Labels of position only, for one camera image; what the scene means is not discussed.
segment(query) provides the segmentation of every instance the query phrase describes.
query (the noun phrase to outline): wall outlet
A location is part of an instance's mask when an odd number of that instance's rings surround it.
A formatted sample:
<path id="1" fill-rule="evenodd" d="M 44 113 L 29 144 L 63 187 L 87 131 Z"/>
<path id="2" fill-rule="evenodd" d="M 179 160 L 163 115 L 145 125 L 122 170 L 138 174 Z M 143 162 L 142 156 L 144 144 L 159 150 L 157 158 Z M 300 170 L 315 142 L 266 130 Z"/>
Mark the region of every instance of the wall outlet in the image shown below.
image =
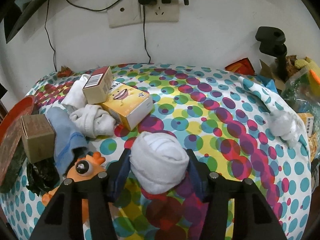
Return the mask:
<path id="1" fill-rule="evenodd" d="M 122 0 L 109 9 L 107 15 L 110 28 L 142 23 L 138 0 Z"/>
<path id="2" fill-rule="evenodd" d="M 156 5 L 145 5 L 146 22 L 178 22 L 180 7 L 179 1 L 173 0 L 169 4 L 163 4 L 157 0 Z M 141 6 L 141 19 L 143 22 L 143 7 Z"/>

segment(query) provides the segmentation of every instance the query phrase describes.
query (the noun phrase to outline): orange rubber chicken toy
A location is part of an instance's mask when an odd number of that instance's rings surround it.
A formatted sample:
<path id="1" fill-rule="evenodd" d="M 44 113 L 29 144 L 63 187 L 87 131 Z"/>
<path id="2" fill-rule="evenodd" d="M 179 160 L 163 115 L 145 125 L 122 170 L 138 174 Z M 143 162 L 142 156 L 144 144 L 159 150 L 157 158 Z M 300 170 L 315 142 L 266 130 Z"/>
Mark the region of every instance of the orange rubber chicken toy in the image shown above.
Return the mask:
<path id="1" fill-rule="evenodd" d="M 68 171 L 67 178 L 71 178 L 74 182 L 92 179 L 101 171 L 106 171 L 101 164 L 105 162 L 105 157 L 100 152 L 93 153 L 93 156 L 87 155 L 85 158 L 78 159 L 76 164 Z M 56 187 L 42 197 L 42 203 L 47 206 L 53 195 L 59 187 Z M 89 219 L 88 200 L 82 200 L 82 223 L 86 223 Z"/>

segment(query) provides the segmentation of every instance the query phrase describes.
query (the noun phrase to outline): table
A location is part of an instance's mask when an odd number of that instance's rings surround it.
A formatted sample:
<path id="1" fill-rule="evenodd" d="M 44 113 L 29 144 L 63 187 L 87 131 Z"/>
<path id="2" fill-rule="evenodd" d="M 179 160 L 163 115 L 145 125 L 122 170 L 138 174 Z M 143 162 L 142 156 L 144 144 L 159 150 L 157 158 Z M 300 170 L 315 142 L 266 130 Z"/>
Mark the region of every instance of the table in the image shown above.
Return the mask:
<path id="1" fill-rule="evenodd" d="M 59 106 L 73 82 L 83 73 L 58 79 L 56 73 L 40 79 L 28 94 L 35 95 L 41 114 Z M 100 151 L 104 163 L 119 159 L 142 131 L 166 132 L 191 148 L 211 171 L 226 179 L 252 178 L 272 207 L 289 240 L 300 239 L 309 213 L 311 174 L 307 135 L 289 149 L 274 137 L 268 126 L 269 111 L 292 112 L 276 93 L 263 88 L 256 77 L 179 65 L 112 66 L 115 80 L 147 91 L 154 108 L 133 131 L 115 128 L 112 137 L 88 140 L 90 151 Z M 41 198 L 26 189 L 26 164 L 10 192 L 1 194 L 1 206 L 19 239 L 28 239 L 44 206 Z M 164 208 L 154 215 L 162 203 Z M 150 195 L 134 175 L 129 174 L 125 189 L 110 208 L 119 237 L 125 239 L 199 238 L 207 204 L 195 196 L 189 177 L 169 192 Z M 233 201 L 229 202 L 226 239 L 233 230 Z M 84 226 L 85 239 L 91 239 Z"/>

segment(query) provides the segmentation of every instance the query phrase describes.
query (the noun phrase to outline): power cord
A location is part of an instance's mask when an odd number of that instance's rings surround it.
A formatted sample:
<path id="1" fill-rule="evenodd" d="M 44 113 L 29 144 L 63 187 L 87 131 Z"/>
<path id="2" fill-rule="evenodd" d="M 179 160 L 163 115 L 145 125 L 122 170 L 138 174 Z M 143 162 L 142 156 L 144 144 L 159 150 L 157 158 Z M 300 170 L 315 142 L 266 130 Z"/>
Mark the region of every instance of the power cord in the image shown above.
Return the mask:
<path id="1" fill-rule="evenodd" d="M 48 13 L 49 13 L 49 3 L 50 3 L 50 0 L 48 0 L 47 15 L 46 15 L 46 17 L 45 17 L 44 29 L 45 29 L 45 32 L 47 33 L 50 47 L 51 47 L 51 49 L 53 50 L 53 65 L 54 65 L 55 71 L 57 72 L 57 66 L 56 66 L 56 63 L 55 63 L 55 61 L 54 61 L 54 57 L 55 57 L 55 55 L 56 55 L 56 50 L 53 48 L 53 46 L 52 46 L 52 44 L 51 44 L 50 37 L 49 37 L 49 33 L 48 33 L 48 30 L 47 30 L 47 20 L 48 20 Z"/>
<path id="2" fill-rule="evenodd" d="M 74 6 L 74 7 L 77 7 L 77 8 L 80 8 L 80 9 L 84 9 L 84 10 L 87 10 L 87 11 L 91 11 L 91 12 L 102 12 L 102 11 L 106 11 L 110 8 L 112 8 L 113 6 L 115 6 L 117 3 L 119 3 L 120 1 L 122 0 L 117 0 L 115 1 L 113 4 L 103 8 L 103 9 L 91 9 L 91 8 L 87 8 L 87 7 L 84 7 L 84 6 L 80 6 L 80 5 L 76 5 L 72 2 L 70 2 L 69 0 L 66 0 L 68 4 Z M 171 3 L 172 0 L 162 0 L 162 3 Z M 184 4 L 185 5 L 189 5 L 189 0 L 184 0 Z M 146 10 L 145 10 L 145 6 L 143 6 L 143 37 L 144 37 L 144 49 L 149 57 L 149 64 L 151 62 L 151 56 L 147 50 L 147 40 L 146 40 Z"/>

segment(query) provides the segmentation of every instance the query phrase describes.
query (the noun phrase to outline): toy eye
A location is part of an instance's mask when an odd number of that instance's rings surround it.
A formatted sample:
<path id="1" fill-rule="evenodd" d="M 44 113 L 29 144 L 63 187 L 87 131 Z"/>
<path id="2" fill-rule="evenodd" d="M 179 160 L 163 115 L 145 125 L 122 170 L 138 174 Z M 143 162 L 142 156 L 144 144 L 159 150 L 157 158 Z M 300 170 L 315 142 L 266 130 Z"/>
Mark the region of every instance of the toy eye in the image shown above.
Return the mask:
<path id="1" fill-rule="evenodd" d="M 92 164 L 86 160 L 81 160 L 76 164 L 76 172 L 82 177 L 88 177 L 93 173 Z"/>

